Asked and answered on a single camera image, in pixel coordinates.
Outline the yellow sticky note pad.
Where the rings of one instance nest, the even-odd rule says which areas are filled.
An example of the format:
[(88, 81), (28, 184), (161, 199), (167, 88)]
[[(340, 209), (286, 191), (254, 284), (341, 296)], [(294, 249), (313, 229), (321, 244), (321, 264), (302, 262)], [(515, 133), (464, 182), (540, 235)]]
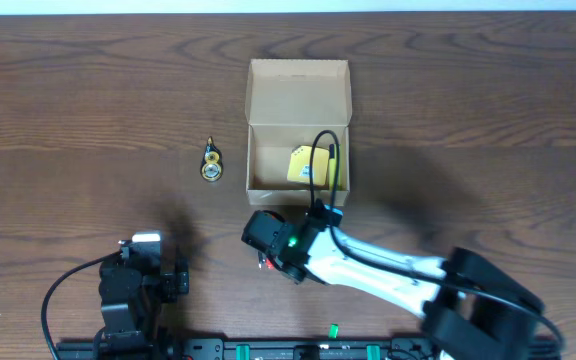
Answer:
[(308, 185), (310, 178), (313, 178), (315, 186), (326, 186), (329, 158), (330, 151), (324, 148), (308, 145), (295, 148), (290, 154), (287, 180)]

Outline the black yellow correction tape dispenser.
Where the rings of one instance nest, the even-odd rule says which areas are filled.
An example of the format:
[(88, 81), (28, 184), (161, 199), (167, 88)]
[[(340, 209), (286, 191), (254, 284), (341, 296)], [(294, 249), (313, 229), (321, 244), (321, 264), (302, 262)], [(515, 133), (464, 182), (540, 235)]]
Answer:
[(212, 137), (206, 142), (200, 174), (208, 182), (218, 181), (223, 174), (222, 154)]

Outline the cardboard box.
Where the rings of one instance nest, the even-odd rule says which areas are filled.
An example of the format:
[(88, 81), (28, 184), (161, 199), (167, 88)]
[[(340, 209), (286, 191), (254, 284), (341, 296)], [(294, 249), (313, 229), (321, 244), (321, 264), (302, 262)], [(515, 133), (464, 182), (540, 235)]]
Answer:
[(346, 60), (253, 59), (245, 115), (248, 124), (246, 193), (254, 206), (307, 206), (307, 183), (288, 179), (292, 153), (300, 146), (324, 150), (340, 145), (340, 179), (335, 204), (350, 194), (349, 125), (352, 92)]

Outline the red black stapler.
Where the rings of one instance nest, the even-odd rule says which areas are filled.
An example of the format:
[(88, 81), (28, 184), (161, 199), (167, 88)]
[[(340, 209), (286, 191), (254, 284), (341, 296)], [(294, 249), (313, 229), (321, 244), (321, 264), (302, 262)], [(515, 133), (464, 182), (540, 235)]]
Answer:
[(274, 264), (272, 259), (269, 258), (265, 253), (258, 251), (258, 267), (260, 269), (274, 269)]

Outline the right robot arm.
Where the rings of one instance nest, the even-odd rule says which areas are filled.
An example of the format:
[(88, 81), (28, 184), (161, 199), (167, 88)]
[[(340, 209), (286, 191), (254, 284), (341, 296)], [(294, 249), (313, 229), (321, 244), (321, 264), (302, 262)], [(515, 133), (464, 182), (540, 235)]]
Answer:
[(400, 307), (450, 359), (558, 359), (561, 331), (544, 303), (496, 265), (456, 248), (448, 258), (398, 253), (346, 234), (342, 211), (315, 202), (292, 223), (258, 211), (242, 236), (301, 283), (354, 288)]

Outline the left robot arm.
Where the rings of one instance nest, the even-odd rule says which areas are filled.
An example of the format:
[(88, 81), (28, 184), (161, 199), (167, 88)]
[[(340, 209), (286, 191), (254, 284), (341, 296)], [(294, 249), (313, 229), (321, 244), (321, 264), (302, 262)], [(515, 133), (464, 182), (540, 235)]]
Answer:
[(165, 304), (189, 292), (189, 273), (179, 251), (172, 269), (163, 269), (162, 261), (158, 242), (124, 240), (119, 253), (102, 262), (99, 295), (107, 354), (147, 354), (166, 342), (159, 316)]

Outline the yellow highlighter marker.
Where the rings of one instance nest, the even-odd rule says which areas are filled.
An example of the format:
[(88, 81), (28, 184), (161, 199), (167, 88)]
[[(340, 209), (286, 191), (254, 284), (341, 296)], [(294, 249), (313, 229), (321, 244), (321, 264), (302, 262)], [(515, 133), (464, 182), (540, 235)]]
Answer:
[(328, 186), (329, 190), (338, 190), (340, 186), (340, 155), (338, 146), (336, 144), (329, 145), (329, 159), (328, 159)]

